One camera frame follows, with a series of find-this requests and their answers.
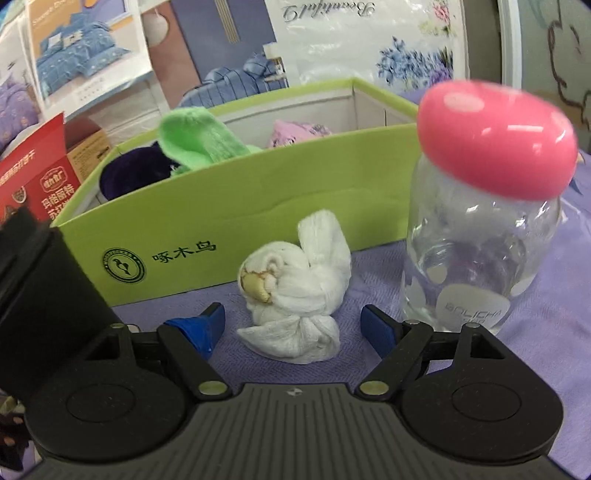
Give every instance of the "cartoon drawing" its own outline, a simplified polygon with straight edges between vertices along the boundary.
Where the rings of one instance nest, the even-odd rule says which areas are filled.
[[[591,10],[582,2],[557,3],[558,19],[548,27],[552,75],[560,99],[580,113],[570,120],[591,131]]]

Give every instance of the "clear plastic bottle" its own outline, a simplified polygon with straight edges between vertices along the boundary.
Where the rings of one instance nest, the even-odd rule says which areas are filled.
[[[411,187],[404,317],[496,333],[559,223],[577,157],[572,127],[529,94],[476,82],[433,87],[417,123],[425,154]]]

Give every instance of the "blue bedding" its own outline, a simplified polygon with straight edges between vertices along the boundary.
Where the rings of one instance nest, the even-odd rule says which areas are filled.
[[[240,98],[285,88],[283,80],[266,82],[275,73],[272,63],[264,56],[249,59],[243,69],[221,67],[207,74],[203,85],[188,91],[179,107],[204,106],[210,108]]]
[[[70,25],[56,28],[41,42],[43,54],[36,65],[44,98],[78,75],[94,75],[129,53],[115,45],[108,25],[103,22],[87,24],[84,20],[84,17],[72,15]],[[56,43],[49,47],[51,38]]]

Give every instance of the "bedroom photo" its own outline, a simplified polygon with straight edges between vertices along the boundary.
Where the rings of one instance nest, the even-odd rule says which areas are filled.
[[[79,113],[151,71],[134,0],[31,0],[27,9],[32,63],[48,117]]]
[[[288,86],[264,0],[158,2],[142,22],[171,108],[210,108]]]
[[[28,136],[41,119],[34,80],[28,67],[18,24],[3,29],[0,35],[0,155],[10,145]]]

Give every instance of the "logo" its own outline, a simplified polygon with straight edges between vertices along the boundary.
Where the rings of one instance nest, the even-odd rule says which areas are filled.
[[[445,328],[458,332],[466,322],[491,328],[506,315],[510,306],[507,298],[493,291],[452,283],[437,297],[435,311]]]
[[[300,395],[302,395],[303,391],[300,388],[294,387],[286,391],[285,393],[287,393],[291,397],[299,397]]]
[[[39,182],[41,183],[43,191],[49,193],[63,186],[67,180],[68,175],[64,170],[64,167],[57,167],[48,170],[47,173],[41,177]]]
[[[146,275],[146,268],[139,257],[125,248],[111,248],[103,255],[103,267],[115,280],[137,283]]]

